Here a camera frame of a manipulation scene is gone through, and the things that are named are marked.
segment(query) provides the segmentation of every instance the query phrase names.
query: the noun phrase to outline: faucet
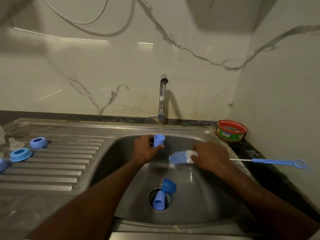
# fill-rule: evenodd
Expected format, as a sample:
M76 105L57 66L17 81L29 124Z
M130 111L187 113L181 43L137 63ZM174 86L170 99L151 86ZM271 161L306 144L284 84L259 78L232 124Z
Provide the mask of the faucet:
M158 118L158 120L162 121L165 118L164 108L165 108L165 94L166 94L166 84L169 82L166 78L166 74L162 74L163 77L160 81L160 96L159 96L159 107L158 107L158 115L150 115L151 118Z

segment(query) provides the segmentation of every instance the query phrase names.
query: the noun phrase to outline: hand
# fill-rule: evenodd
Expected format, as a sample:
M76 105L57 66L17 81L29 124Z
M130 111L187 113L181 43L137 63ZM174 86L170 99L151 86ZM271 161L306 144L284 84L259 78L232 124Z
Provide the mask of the hand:
M154 158L160 149L165 147L164 145L158 145L155 148L151 147L150 140L153 137L153 135L145 135L134 140L133 160L146 164Z
M234 167L227 149L222 145L207 141L194 145L192 150L198 153L198 156L191 156L194 164L204 170L211 171L218 177L222 177Z

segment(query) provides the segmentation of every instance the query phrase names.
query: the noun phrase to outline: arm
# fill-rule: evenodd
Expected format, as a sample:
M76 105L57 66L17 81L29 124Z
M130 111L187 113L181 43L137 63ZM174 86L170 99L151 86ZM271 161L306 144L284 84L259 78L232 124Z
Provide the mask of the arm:
M163 148L150 147L152 135L134 141L133 159L55 212L27 239L70 240L105 239L114 213L128 185L156 153Z
M216 174L243 200L252 215L279 239L309 239L318 229L314 220L250 179L229 159L225 147L207 141L194 146L192 160L202 169Z

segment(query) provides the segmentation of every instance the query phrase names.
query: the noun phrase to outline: white marble wall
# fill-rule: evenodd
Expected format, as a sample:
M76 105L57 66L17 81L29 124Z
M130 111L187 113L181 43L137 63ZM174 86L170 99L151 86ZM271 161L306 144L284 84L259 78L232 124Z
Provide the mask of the white marble wall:
M230 119L270 159L303 159L308 169L278 166L320 207L320 0L263 0Z
M0 109L227 118L261 0L108 0L69 24L44 0L0 1ZM105 0L48 0L91 20Z

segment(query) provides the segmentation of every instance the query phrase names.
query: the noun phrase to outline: left hand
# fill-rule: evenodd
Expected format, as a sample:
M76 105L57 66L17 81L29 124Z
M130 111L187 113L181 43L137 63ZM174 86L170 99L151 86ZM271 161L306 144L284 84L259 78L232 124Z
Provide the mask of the left hand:
M150 139L153 137L153 135L145 135L134 140L133 160L142 164L146 164L150 162L152 158L154 158L160 149L165 147L164 145L158 145L155 148L151 147Z

